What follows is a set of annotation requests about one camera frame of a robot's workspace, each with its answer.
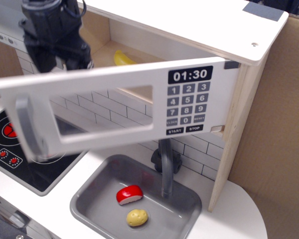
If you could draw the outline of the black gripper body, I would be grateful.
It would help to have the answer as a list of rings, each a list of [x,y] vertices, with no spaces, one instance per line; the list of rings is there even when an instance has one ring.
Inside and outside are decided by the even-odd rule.
[[[77,4],[22,4],[25,19],[19,21],[24,30],[24,43],[43,42],[53,45],[55,56],[65,61],[72,55],[91,52],[79,30],[87,11]]]

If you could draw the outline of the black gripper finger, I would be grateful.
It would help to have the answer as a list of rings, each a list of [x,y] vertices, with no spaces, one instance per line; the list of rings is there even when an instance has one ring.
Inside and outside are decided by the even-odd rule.
[[[50,72],[56,67],[56,56],[52,44],[27,42],[26,49],[40,73]]]
[[[68,71],[80,69],[92,69],[94,62],[89,53],[81,55],[72,55],[65,59],[65,66]]]

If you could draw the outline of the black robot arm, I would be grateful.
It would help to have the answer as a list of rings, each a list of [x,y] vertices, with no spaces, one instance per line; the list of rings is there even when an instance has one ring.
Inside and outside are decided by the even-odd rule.
[[[82,16],[75,0],[23,0],[25,15],[18,23],[24,31],[28,54],[40,73],[56,67],[61,59],[67,70],[91,69],[91,48],[80,36]]]

